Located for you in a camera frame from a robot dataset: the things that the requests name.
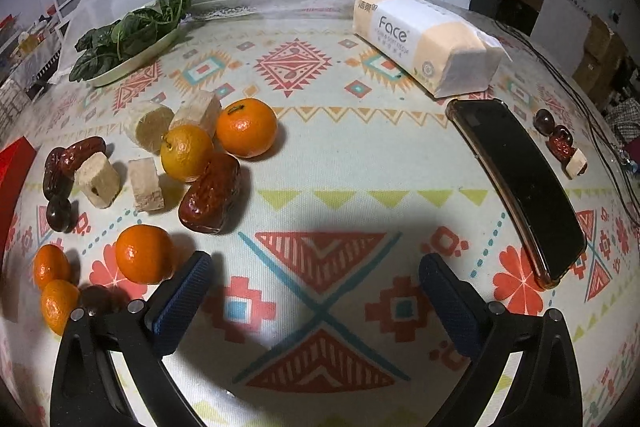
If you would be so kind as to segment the round pale cake piece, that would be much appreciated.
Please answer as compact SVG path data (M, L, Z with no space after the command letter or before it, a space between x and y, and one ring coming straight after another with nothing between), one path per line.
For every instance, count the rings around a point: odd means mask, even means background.
M128 109L124 131L138 147L158 154L163 136L173 119L174 112L163 104L152 101L137 102Z

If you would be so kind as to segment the black smartphone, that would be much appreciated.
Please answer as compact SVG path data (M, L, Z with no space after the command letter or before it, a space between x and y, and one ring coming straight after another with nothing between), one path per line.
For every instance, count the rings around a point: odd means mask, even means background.
M587 239L540 148L506 103L460 100L446 115L469 144L518 230L538 285L558 286Z

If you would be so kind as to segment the small beige cake piece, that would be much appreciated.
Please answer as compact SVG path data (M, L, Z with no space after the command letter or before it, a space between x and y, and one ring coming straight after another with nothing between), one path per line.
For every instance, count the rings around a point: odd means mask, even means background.
M588 168L588 160L582 150L575 148L573 155L570 156L570 160L567 161L564 167L567 176L570 179L576 179L581 176Z

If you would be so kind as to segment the small orange tangerine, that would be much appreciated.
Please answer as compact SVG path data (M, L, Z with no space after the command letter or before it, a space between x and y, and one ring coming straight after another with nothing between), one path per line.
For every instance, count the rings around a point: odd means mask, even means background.
M56 335L62 336L66 322L73 309L77 308L79 289L66 280L54 280L43 288L40 310L44 320Z
M72 279L72 267L58 245L43 245L34 259L34 282L40 291L52 281Z

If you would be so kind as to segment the dark red date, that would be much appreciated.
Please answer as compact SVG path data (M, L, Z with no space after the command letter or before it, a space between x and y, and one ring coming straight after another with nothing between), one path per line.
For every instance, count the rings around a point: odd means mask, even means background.
M533 120L534 128L543 136L550 136L556 127L553 115L548 109L541 108Z

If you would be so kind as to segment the patterned tablecloth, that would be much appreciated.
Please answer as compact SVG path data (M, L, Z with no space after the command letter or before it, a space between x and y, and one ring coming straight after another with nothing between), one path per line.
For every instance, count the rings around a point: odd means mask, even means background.
M40 313L32 262L60 246L79 284L134 298L115 243L156 225L177 251L201 249L218 280L166 366L209 426L422 426L468 362L454 350L418 283L427 253L511 312L562 311L582 383L582 422L602 423L639 364L639 232L608 131L544 49L500 25L477 25L508 51L484 98L525 128L539 109L570 130L587 171L563 190L587 239L559 286L534 281L518 231L445 103L430 98L352 33L348 17L236 18L193 27L156 62L110 87L63 81L13 128L38 150L18 200L1 279L1 379L29 424L49 424L60 340ZM41 182L50 150L99 135L125 172L144 153L124 131L128 109L178 109L198 91L257 98L279 121L268 154L245 161L224 231L179 221L184 186L165 179L165 207L134 208L124 184L98 209L74 192L70 233L46 219Z

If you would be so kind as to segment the beige cake cube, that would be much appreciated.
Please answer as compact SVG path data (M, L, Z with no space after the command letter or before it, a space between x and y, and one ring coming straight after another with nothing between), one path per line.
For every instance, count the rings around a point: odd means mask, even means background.
M75 172L75 182L88 201L98 209L112 205L120 192L120 176L104 153L90 156Z

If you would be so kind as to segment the plate of green spinach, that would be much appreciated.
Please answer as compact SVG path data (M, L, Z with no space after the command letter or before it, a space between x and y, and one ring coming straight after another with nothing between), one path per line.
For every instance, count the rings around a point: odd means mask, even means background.
M156 0L89 29L75 44L79 57L68 80L99 88L131 74L174 43L191 5L192 0Z

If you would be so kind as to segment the beige cake block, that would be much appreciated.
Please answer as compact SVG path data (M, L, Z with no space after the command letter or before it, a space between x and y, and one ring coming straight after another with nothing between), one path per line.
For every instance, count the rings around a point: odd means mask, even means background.
M213 138L220 113L221 104L216 93L198 91L190 100L181 103L168 129L172 130L190 124L203 129Z

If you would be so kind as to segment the red tray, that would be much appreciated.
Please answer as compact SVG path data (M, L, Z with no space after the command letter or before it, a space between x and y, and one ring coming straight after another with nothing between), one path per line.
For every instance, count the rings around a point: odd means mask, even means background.
M6 247L15 205L28 175L36 150L21 136L1 151L1 183L0 183L0 241L1 251Z

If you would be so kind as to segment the dark jujube date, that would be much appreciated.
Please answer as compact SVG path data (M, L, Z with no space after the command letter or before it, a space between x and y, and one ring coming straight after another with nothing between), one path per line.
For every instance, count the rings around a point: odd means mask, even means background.
M69 232L74 225L73 207L65 197L52 196L47 205L46 219L55 232Z

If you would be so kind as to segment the yellow-orange tangerine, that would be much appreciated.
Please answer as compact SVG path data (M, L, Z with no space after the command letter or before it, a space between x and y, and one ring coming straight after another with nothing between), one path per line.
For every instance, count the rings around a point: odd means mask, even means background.
M172 179L192 183L206 169L214 144L209 134L194 124L168 130L160 144L160 162Z

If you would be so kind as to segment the large red jujube date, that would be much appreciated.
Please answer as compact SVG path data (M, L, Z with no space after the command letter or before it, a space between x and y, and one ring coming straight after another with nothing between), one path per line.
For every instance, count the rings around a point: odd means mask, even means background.
M240 188L239 161L227 153L215 152L203 174L184 194L178 208L180 222L194 232L218 234Z

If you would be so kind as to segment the beige cake slice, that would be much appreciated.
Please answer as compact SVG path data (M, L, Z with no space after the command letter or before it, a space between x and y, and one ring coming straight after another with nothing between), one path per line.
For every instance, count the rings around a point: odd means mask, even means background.
M128 162L128 176L134 195L134 208L138 211L157 211L165 207L160 178L151 157Z

